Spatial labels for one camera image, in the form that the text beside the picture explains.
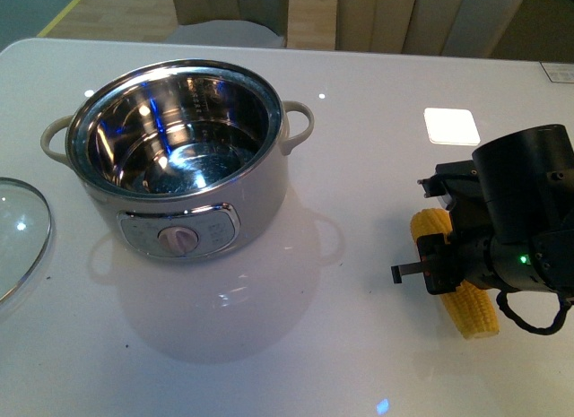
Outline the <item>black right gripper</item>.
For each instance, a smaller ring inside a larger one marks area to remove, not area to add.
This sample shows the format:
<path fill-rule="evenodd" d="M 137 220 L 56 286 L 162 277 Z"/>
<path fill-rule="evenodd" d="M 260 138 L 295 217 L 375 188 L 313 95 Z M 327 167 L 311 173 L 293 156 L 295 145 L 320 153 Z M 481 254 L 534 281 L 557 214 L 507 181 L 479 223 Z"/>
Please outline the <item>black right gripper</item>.
<path fill-rule="evenodd" d="M 486 259 L 493 239 L 493 226 L 486 207 L 479 173 L 471 160 L 441 163 L 435 174 L 417 180 L 424 197 L 437 197 L 448 212 L 453 230 L 439 239 L 437 234 L 417 240 L 423 259 L 430 259 L 430 270 L 423 274 L 427 292 L 440 295 L 453 292 L 462 281 L 481 290 L 493 289 L 498 279 Z M 424 271 L 421 261 L 392 265 L 394 284 Z"/>

